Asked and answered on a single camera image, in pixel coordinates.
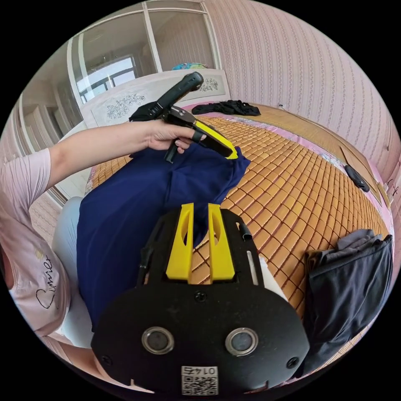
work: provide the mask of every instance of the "qr code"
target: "qr code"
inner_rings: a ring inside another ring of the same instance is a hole
[[[218,394],[217,376],[182,376],[183,395],[216,396]]]

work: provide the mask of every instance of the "black object on bed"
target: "black object on bed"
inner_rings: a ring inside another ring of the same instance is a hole
[[[348,177],[354,182],[354,184],[364,192],[369,192],[371,189],[367,182],[359,175],[359,173],[351,166],[345,166],[345,171]]]
[[[206,113],[238,114],[241,116],[260,116],[257,107],[241,100],[228,100],[226,102],[199,104],[192,109],[192,114]]]

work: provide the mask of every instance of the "dark gray clothing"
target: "dark gray clothing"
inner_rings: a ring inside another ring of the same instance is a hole
[[[305,253],[304,327],[310,350],[295,377],[322,366],[380,312],[393,271],[392,240],[357,230],[335,249]]]

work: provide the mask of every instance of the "light blue pants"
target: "light blue pants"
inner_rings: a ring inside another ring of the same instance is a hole
[[[93,336],[92,323],[79,293],[76,269],[76,228],[81,201],[82,198],[74,197],[64,205],[57,221],[52,249],[64,265],[71,292],[70,308],[58,331],[76,347],[90,348]]]

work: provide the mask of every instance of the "pink t-shirt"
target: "pink t-shirt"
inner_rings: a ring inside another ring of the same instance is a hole
[[[13,272],[10,290],[17,307],[42,341],[60,355],[53,339],[70,304],[69,282],[49,244],[35,231],[29,214],[50,178],[48,149],[12,160],[0,170],[0,244]]]

